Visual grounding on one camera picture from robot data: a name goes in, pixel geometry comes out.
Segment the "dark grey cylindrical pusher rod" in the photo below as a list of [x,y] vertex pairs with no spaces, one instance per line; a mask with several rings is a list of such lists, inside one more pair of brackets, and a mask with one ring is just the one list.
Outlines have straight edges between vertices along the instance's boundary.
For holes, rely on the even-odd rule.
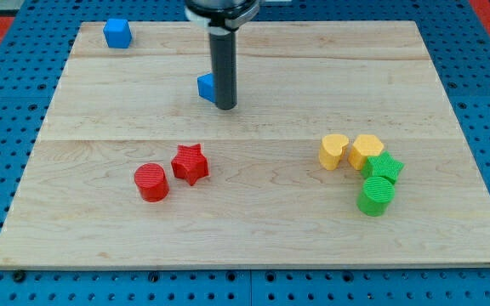
[[220,110],[231,110],[237,104],[236,35],[209,35],[214,103]]

